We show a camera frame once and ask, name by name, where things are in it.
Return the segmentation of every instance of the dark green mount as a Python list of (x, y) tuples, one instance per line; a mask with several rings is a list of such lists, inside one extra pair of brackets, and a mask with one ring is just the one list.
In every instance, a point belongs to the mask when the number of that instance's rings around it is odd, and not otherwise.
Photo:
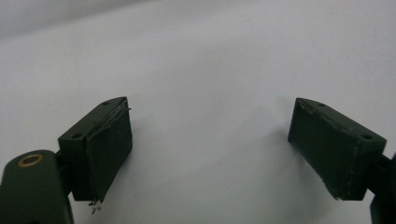
[(369, 189), (373, 223), (395, 223), (396, 160), (382, 155), (385, 138), (327, 105), (297, 98), (289, 141), (334, 198), (361, 201)]
[(132, 150), (126, 97), (99, 104), (58, 139), (10, 161), (0, 188), (0, 223), (74, 223), (67, 195), (102, 202)]

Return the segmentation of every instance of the white surface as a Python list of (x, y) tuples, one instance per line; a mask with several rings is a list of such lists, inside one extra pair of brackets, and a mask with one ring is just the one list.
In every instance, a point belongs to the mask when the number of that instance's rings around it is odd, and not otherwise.
[(286, 136), (305, 97), (392, 156), (395, 28), (391, 0), (2, 0), (0, 167), (125, 95), (133, 153), (77, 224), (370, 223), (373, 195), (335, 201)]

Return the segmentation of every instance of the white background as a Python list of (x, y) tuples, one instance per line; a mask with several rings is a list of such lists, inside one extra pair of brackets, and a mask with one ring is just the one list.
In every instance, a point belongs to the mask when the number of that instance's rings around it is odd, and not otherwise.
[(287, 134), (304, 97), (392, 156), (395, 59), (392, 0), (2, 0), (0, 167), (127, 96), (133, 152), (102, 211), (69, 197), (77, 224), (370, 223)]

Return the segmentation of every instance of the hole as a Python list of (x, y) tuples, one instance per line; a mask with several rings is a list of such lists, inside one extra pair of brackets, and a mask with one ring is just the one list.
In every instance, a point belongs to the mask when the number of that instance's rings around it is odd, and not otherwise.
[(81, 136), (82, 136), (81, 133), (75, 133), (75, 134), (72, 134), (70, 137), (73, 139), (76, 139), (76, 138), (80, 138)]
[(371, 136), (371, 135), (369, 135), (369, 134), (362, 134), (361, 135), (364, 139), (373, 139), (373, 137)]
[(20, 167), (28, 167), (28, 166), (33, 166), (38, 164), (44, 159), (44, 156), (42, 154), (34, 154), (34, 155), (29, 155), (25, 156), (24, 158), (20, 159), (18, 161), (18, 165)]

